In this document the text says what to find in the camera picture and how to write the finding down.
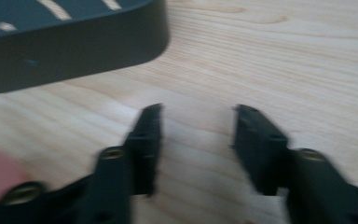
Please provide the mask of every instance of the white stripe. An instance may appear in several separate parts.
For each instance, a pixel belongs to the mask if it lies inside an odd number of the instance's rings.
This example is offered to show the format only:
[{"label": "white stripe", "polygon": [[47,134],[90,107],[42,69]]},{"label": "white stripe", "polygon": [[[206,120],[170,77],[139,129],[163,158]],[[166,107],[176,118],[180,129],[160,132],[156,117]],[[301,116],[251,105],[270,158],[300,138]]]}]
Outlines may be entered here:
[{"label": "white stripe", "polygon": [[6,31],[6,32],[10,32],[10,31],[15,31],[15,30],[17,30],[17,28],[16,28],[13,24],[10,24],[10,23],[1,21],[1,22],[0,22],[0,30]]},{"label": "white stripe", "polygon": [[121,9],[121,6],[115,0],[103,0],[103,2],[112,10]]},{"label": "white stripe", "polygon": [[57,3],[52,0],[37,0],[40,4],[45,6],[57,19],[62,21],[71,20],[71,16]]}]

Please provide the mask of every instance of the tabletop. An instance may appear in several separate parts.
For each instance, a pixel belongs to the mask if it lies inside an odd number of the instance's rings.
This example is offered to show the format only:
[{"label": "tabletop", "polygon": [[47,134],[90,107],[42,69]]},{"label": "tabletop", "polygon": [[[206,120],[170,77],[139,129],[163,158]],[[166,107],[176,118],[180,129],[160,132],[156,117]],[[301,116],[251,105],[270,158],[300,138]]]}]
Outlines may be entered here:
[{"label": "tabletop", "polygon": [[63,187],[163,103],[155,197],[134,223],[288,223],[255,193],[230,149],[237,104],[263,111],[290,147],[327,155],[358,186],[358,1],[168,0],[171,43],[156,60],[0,94],[0,150]]}]

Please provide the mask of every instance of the metal screw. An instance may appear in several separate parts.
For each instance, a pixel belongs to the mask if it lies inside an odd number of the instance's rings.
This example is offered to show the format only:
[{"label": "metal screw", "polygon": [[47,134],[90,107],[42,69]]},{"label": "metal screw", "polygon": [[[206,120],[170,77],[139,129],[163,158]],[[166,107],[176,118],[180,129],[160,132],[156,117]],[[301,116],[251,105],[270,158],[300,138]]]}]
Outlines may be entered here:
[{"label": "metal screw", "polygon": [[113,160],[113,159],[117,159],[120,158],[124,155],[124,152],[120,149],[116,149],[116,148],[112,148],[112,149],[108,149],[106,150],[103,155],[102,155],[102,159],[103,160]]},{"label": "metal screw", "polygon": [[301,149],[299,153],[302,158],[310,161],[324,161],[322,154],[312,149]]},{"label": "metal screw", "polygon": [[28,203],[37,198],[42,190],[37,186],[27,186],[12,190],[4,201],[4,205]]}]

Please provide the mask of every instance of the wooden table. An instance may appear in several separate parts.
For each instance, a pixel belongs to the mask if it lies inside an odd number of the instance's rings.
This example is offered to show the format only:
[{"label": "wooden table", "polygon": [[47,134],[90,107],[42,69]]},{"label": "wooden table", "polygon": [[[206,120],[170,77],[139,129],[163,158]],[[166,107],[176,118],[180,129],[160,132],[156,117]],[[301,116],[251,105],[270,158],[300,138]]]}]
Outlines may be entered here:
[{"label": "wooden table", "polygon": [[134,223],[287,223],[229,148],[245,104],[358,185],[358,1],[169,0],[168,13],[172,42],[151,63],[0,94],[0,150],[56,189],[163,103],[158,194],[136,197]]}]

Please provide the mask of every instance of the black plastic part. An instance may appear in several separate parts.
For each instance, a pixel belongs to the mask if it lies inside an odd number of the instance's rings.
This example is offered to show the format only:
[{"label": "black plastic part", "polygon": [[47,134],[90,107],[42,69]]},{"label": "black plastic part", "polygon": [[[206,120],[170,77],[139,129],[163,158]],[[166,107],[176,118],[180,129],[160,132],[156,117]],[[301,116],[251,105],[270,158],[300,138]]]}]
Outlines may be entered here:
[{"label": "black plastic part", "polygon": [[[92,175],[51,192],[38,182],[10,190],[0,200],[0,224],[131,223],[130,196],[155,191],[160,113],[161,105],[145,108],[125,144],[100,153]],[[11,203],[13,198],[30,196],[14,197],[17,189],[36,189],[37,195],[29,202]]]},{"label": "black plastic part", "polygon": [[0,92],[146,63],[168,45],[164,0],[54,1],[70,20],[41,1],[0,0],[0,22],[17,28],[0,30]]},{"label": "black plastic part", "polygon": [[312,149],[290,150],[287,138],[258,110],[237,107],[233,148],[256,189],[286,200],[294,224],[358,224],[358,188],[348,184],[332,163]]}]

